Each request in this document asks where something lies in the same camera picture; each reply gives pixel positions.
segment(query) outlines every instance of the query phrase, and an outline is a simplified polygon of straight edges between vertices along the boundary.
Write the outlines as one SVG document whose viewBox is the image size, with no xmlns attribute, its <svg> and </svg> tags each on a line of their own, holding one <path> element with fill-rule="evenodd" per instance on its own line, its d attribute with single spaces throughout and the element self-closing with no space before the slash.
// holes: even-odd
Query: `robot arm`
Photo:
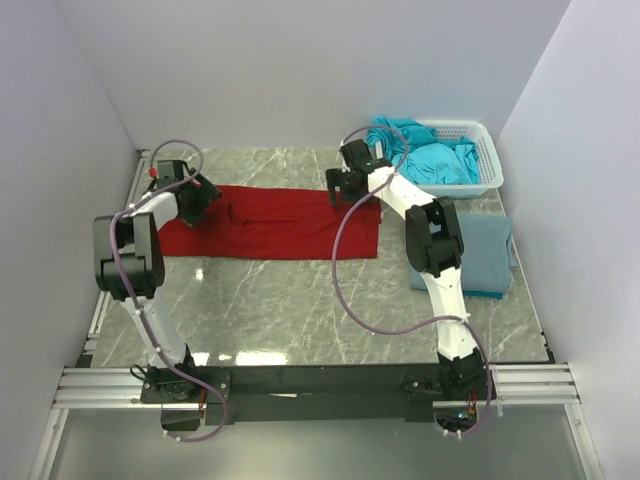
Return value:
<svg viewBox="0 0 640 480">
<path fill-rule="evenodd" d="M 374 159 L 363 140 L 341 147 L 341 169 L 326 172 L 332 204 L 336 187 L 342 199 L 354 202 L 393 180 L 375 196 L 389 205 L 405 221 L 407 256 L 411 266 L 425 281 L 435 316 L 455 315 L 467 321 L 460 284 L 460 256 L 464 245 L 455 206 L 449 198 L 436 198 L 397 175 L 385 159 Z M 429 226 L 438 226 L 432 233 Z M 465 394 L 485 375 L 482 356 L 469 330 L 459 321 L 437 322 L 438 357 L 443 387 L 453 395 Z"/>
<path fill-rule="evenodd" d="M 159 161 L 157 178 L 153 180 L 151 188 L 163 188 L 184 179 L 187 168 L 187 164 L 181 160 Z M 197 183 L 186 183 L 153 197 L 116 226 L 118 248 L 134 247 L 133 252 L 125 250 L 120 258 L 136 292 L 138 303 L 144 308 L 147 321 L 158 343 L 162 345 L 165 356 L 174 365 L 188 363 L 190 354 L 171 321 L 164 301 L 162 285 L 165 272 L 158 230 L 174 218 L 181 218 L 189 226 L 194 226 L 204 218 L 204 210 L 220 196 L 220 191 L 202 175 L 198 175 L 196 180 Z M 134 302 L 125 290 L 116 268 L 109 243 L 112 218 L 98 217 L 93 222 L 95 276 L 98 286 L 111 293 L 114 300 L 120 302 L 133 319 L 150 354 L 149 365 L 165 367 L 144 330 Z"/>
</svg>

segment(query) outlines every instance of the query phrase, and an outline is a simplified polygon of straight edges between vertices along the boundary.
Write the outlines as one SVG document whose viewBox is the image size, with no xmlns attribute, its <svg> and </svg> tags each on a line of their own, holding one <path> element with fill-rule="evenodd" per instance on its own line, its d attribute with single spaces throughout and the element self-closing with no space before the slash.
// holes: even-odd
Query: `gray marble surface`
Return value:
<svg viewBox="0 0 640 480">
<path fill-rule="evenodd" d="M 189 158 L 189 153 L 162 157 Z M 206 151 L 203 173 L 220 185 L 324 189 L 325 169 L 338 164 L 331 149 L 214 149 Z M 147 183 L 140 182 L 136 198 Z M 496 190 L 456 206 L 460 212 L 504 215 Z M 402 232 L 401 218 L 383 206 L 378 258 L 338 265 L 346 298 L 372 325 L 398 328 L 432 315 L 428 294 L 409 289 Z M 434 327 L 386 337 L 356 325 L 336 299 L 329 261 L 192 257 L 165 263 L 164 292 L 173 321 L 197 360 L 209 365 L 437 360 Z M 514 269 L 513 277 L 502 300 L 466 298 L 470 321 L 492 361 L 546 361 L 522 270 Z M 146 363 L 142 341 L 120 305 L 109 299 L 100 321 L 93 367 Z"/>
</svg>

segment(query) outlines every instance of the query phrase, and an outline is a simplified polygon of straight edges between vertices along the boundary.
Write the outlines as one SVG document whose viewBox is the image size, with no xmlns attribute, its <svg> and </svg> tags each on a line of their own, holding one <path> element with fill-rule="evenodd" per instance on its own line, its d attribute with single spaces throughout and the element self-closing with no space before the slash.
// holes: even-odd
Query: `laundry basket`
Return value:
<svg viewBox="0 0 640 480">
<path fill-rule="evenodd" d="M 461 120 L 416 120 L 436 129 L 436 137 L 442 140 L 459 140 L 467 137 L 476 144 L 480 181 L 475 185 L 418 185 L 422 190 L 437 197 L 474 198 L 504 182 L 502 167 L 487 129 L 478 122 Z M 376 144 L 376 155 L 381 156 L 382 145 Z"/>
</svg>

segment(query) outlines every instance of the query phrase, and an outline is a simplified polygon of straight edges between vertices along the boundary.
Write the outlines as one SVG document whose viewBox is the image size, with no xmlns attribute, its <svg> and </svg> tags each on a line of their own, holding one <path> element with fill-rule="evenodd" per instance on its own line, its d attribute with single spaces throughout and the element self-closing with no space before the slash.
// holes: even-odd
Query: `black mounting bar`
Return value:
<svg viewBox="0 0 640 480">
<path fill-rule="evenodd" d="M 192 374 L 216 387 L 228 399 L 230 423 L 251 421 L 403 418 L 432 422 L 433 402 L 467 400 L 472 389 L 478 400 L 486 399 L 485 377 L 467 385 L 469 390 L 448 390 L 440 365 L 334 365 L 334 366 L 209 366 L 195 367 Z M 157 369 L 149 382 L 172 385 L 181 379 L 167 369 Z M 162 389 L 143 388 L 142 403 L 175 403 Z M 205 423 L 217 424 L 222 404 L 207 395 Z M 198 412 L 180 411 L 163 417 L 167 429 L 185 429 L 191 418 L 199 425 Z"/>
</svg>

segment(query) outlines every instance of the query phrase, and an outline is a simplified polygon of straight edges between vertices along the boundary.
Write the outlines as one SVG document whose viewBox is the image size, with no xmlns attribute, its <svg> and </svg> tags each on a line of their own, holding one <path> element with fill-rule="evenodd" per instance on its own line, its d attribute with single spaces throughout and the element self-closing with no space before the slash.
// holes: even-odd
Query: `metal frame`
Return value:
<svg viewBox="0 0 640 480">
<path fill-rule="evenodd" d="M 581 405 L 565 405 L 569 426 L 587 480 L 604 480 L 598 453 Z"/>
<path fill-rule="evenodd" d="M 567 405 L 580 399 L 568 365 L 495 365 L 494 380 L 501 405 Z M 52 409 L 197 409 L 192 404 L 146 404 L 140 402 L 142 382 L 127 368 L 66 368 L 60 379 Z M 466 405 L 436 401 L 435 407 Z"/>
<path fill-rule="evenodd" d="M 40 441 L 40 448 L 31 467 L 29 480 L 46 480 L 49 478 L 68 415 L 69 410 L 66 408 L 51 409 L 47 426 Z"/>
<path fill-rule="evenodd" d="M 218 387 L 228 398 L 232 412 L 227 423 L 249 421 L 296 421 L 364 418 L 404 418 L 407 421 L 432 422 L 434 401 L 446 398 L 467 400 L 464 395 L 447 397 L 439 383 L 440 365 L 317 365 L 317 366 L 210 366 L 196 367 L 192 375 Z M 97 375 L 91 369 L 65 371 L 54 405 L 78 406 L 87 399 L 95 404 L 107 401 L 115 405 L 118 394 L 126 390 L 126 405 L 160 406 L 181 403 L 162 390 L 149 388 L 155 381 L 171 383 L 175 376 L 160 369 L 146 380 L 131 377 L 128 369 L 109 369 Z M 564 380 L 571 381 L 567 375 Z M 479 378 L 475 387 L 478 400 L 486 398 L 486 379 Z M 195 399 L 199 398 L 198 390 Z M 206 399 L 205 424 L 217 424 L 222 407 L 214 396 Z M 94 403 L 86 403 L 91 408 Z"/>
</svg>

